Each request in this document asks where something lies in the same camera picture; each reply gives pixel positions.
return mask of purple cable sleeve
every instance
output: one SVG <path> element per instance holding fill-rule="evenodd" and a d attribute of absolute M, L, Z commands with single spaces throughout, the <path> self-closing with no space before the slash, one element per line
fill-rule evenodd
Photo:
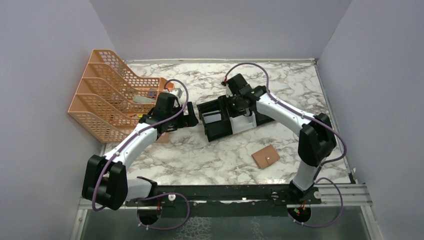
<path fill-rule="evenodd" d="M 227 78 L 227 77 L 228 77 L 228 74 L 230 74 L 230 72 L 231 72 L 233 69 L 237 68 L 237 67 L 238 67 L 238 66 L 240 66 L 240 65 L 252 65 L 252 66 L 255 66 L 255 67 L 260 68 L 260 69 L 263 71 L 263 73 L 264 73 L 264 74 L 265 74 L 265 76 L 266 76 L 266 92 L 268 93 L 269 98 L 271 98 L 272 100 L 274 100 L 274 101 L 275 101 L 278 105 L 280 105 L 280 106 L 282 106 L 283 108 L 285 108 L 285 109 L 289 110 L 290 112 L 292 112 L 292 113 L 294 113 L 294 114 L 298 115 L 299 117 L 303 117 L 303 118 L 305 118 L 305 119 L 308 119 L 308 120 L 310 120 L 310 121 L 313 121 L 313 122 L 315 122 L 315 123 L 317 123 L 317 124 L 319 124 L 319 125 L 323 126 L 323 127 L 324 127 L 324 128 L 326 128 L 327 130 L 331 131 L 334 135 L 336 135 L 338 139 L 340 139 L 340 142 L 341 142 L 341 144 L 343 145 L 343 152 L 341 153 L 341 155 L 340 155 L 339 157 L 336 157 L 336 158 L 334 158 L 334 159 L 330 159 L 330 160 L 323 161 L 323 162 L 319 165 L 318 170 L 316 171 L 316 174 L 315 174 L 315 176 L 314 176 L 314 178 L 313 178 L 314 180 L 317 178 L 317 176 L 318 176 L 318 174 L 320 173 L 321 168 L 324 166 L 324 164 L 328 164 L 328 163 L 332 163 L 332 162 L 338 161 L 338 160 L 340 160 L 340 159 L 343 159 L 343 158 L 346 156 L 346 152 L 348 151 L 348 148 L 347 148 L 347 146 L 346 146 L 346 142 L 343 140 L 342 136 L 340 136 L 340 134 L 339 134 L 338 132 L 336 132 L 336 131 L 335 131 L 335 130 L 333 130 L 331 127 L 327 126 L 325 123 L 320 122 L 320 121 L 316 120 L 316 119 L 315 119 L 315 118 L 313 118 L 313 117 L 306 116 L 306 115 L 303 115 L 303 116 L 302 116 L 302 114 L 301 114 L 300 112 L 297 112 L 296 110 L 294 110 L 293 108 L 291 108 L 291 107 L 289 107 L 288 105 L 284 104 L 283 102 L 280 102 L 278 99 L 276 99 L 276 98 L 275 98 L 275 97 L 271 94 L 271 92 L 270 92 L 270 88 L 269 88 L 269 84 L 270 84 L 270 76 L 268 75 L 268 72 L 265 70 L 265 68 L 263 68 L 263 67 L 262 67 L 262 66 L 260 66 L 259 64 L 254 63 L 254 62 L 241 62 L 241 63 L 238 63 L 238 64 L 236 64 L 235 66 L 233 66 L 230 70 L 228 70 L 228 72 L 225 74 L 225 78 Z"/>
<path fill-rule="evenodd" d="M 291 218 L 292 220 L 293 220 L 293 222 L 295 222 L 295 223 L 297 223 L 297 224 L 299 224 L 299 225 L 302 225 L 302 226 L 304 226 L 304 227 L 308 227 L 308 228 L 325 228 L 325 227 L 328 227 L 328 226 L 330 226 L 330 225 L 332 225 L 332 224 L 334 224 L 335 222 L 337 222 L 337 220 L 339 220 L 340 219 L 340 217 L 342 216 L 342 213 L 343 213 L 343 197 L 342 197 L 342 192 L 340 192 L 340 189 L 337 187 L 337 185 L 333 182 L 333 181 L 331 181 L 330 179 L 328 179 L 328 178 L 326 178 L 326 177 L 321 177 L 321 178 L 319 178 L 317 181 L 316 181 L 316 183 L 318 183 L 319 181 L 321 181 L 321 180 L 323 180 L 323 179 L 325 179 L 325 180 L 327 180 L 327 181 L 329 181 L 332 185 L 334 185 L 334 187 L 335 187 L 335 189 L 337 190 L 337 192 L 338 192 L 338 195 L 340 196 L 340 212 L 338 212 L 338 215 L 337 215 L 337 217 L 335 217 L 331 222 L 329 222 L 329 223 L 326 223 L 326 224 L 323 224 L 323 225 L 309 225 L 309 224 L 307 224 L 307 223 L 302 223 L 302 222 L 299 222 L 299 221 L 297 221 L 297 220 L 295 220 L 290 214 L 288 215 L 289 216 L 289 218 Z"/>
<path fill-rule="evenodd" d="M 137 200 L 138 201 L 149 201 L 149 200 L 157 199 L 157 198 L 160 198 L 160 197 L 163 197 L 163 196 L 167 196 L 167 195 L 172 195 L 172 194 L 182 197 L 184 199 L 185 203 L 187 204 L 187 215 L 185 216 L 184 220 L 181 223 L 179 223 L 179 224 L 177 224 L 175 226 L 171 226 L 171 227 L 147 226 L 147 225 L 144 225 L 140 221 L 140 216 L 139 216 L 139 214 L 137 214 L 137 220 L 138 220 L 139 225 L 140 226 L 143 226 L 145 228 L 148 228 L 148 229 L 155 229 L 155 230 L 173 230 L 173 229 L 179 228 L 182 225 L 184 225 L 189 220 L 189 216 L 190 216 L 190 203 L 189 203 L 189 200 L 187 200 L 187 198 L 184 195 L 182 195 L 181 193 L 178 193 L 178 192 L 167 192 L 167 193 L 159 194 L 157 196 L 151 196 L 151 197 L 146 197 L 146 198 L 137 198 Z"/>
<path fill-rule="evenodd" d="M 168 122 L 168 121 L 171 121 L 172 119 L 174 119 L 174 118 L 176 118 L 178 115 L 180 115 L 183 111 L 184 111 L 184 109 L 186 109 L 186 107 L 187 107 L 187 104 L 189 103 L 189 91 L 187 90 L 187 87 L 186 87 L 186 85 L 184 85 L 184 83 L 183 82 L 181 82 L 180 80 L 177 80 L 177 79 L 171 79 L 171 80 L 168 80 L 166 83 L 165 83 L 165 86 L 164 86 L 164 88 L 166 88 L 166 86 L 167 86 L 167 84 L 168 83 L 170 83 L 170 82 L 177 82 L 177 83 L 179 83 L 179 84 L 181 84 L 182 85 L 182 87 L 184 88 L 184 90 L 185 90 L 185 103 L 182 105 L 182 108 L 175 114 L 175 115 L 173 115 L 173 116 L 171 116 L 171 117 L 168 117 L 167 119 L 165 119 L 165 120 L 162 120 L 162 121 L 159 121 L 159 122 L 156 122 L 156 123 L 154 123 L 154 124 L 152 124 L 152 125 L 149 125 L 149 126 L 147 126 L 147 127 L 145 127 L 145 128 L 143 128 L 143 129 L 141 129 L 140 131 L 138 131 L 137 133 L 138 134 L 134 134 L 134 135 L 132 135 L 126 142 L 124 142 L 123 144 L 122 144 L 122 146 L 116 151 L 117 153 L 120 153 L 120 152 L 122 152 L 122 150 L 134 139 L 134 138 L 136 138 L 136 137 L 138 137 L 139 136 L 139 134 L 141 134 L 142 132 L 144 132 L 144 131 L 146 131 L 147 129 L 151 129 L 151 128 L 153 128 L 153 127 L 155 127 L 155 126 L 157 126 L 157 125 L 160 125 L 160 124 L 163 124 L 163 123 L 166 123 L 166 122 Z M 98 177 L 98 179 L 97 179 L 97 182 L 96 182 L 96 184 L 95 184 L 95 187 L 94 187 L 94 192 L 93 192 L 93 196 L 92 196 L 92 200 L 91 200 L 91 207 L 92 207 L 92 209 L 93 209 L 93 211 L 94 212 L 99 212 L 99 211 L 101 211 L 101 210 L 103 210 L 104 208 L 105 208 L 105 206 L 101 206 L 100 208 L 96 208 L 96 198 L 97 198 L 97 192 L 99 191 L 99 187 L 100 187 L 100 183 L 102 182 L 102 178 L 103 178 L 103 175 L 105 175 L 105 173 L 106 173 L 106 170 L 108 169 L 108 167 L 109 167 L 109 165 L 111 164 L 111 162 L 115 159 L 115 157 L 116 157 L 117 155 L 116 154 L 113 154 L 111 157 L 110 157 L 110 159 L 106 162 L 106 164 L 104 165 L 104 167 L 103 167 L 103 169 L 101 170 L 101 172 L 100 172 L 100 175 L 99 175 L 99 177 Z"/>

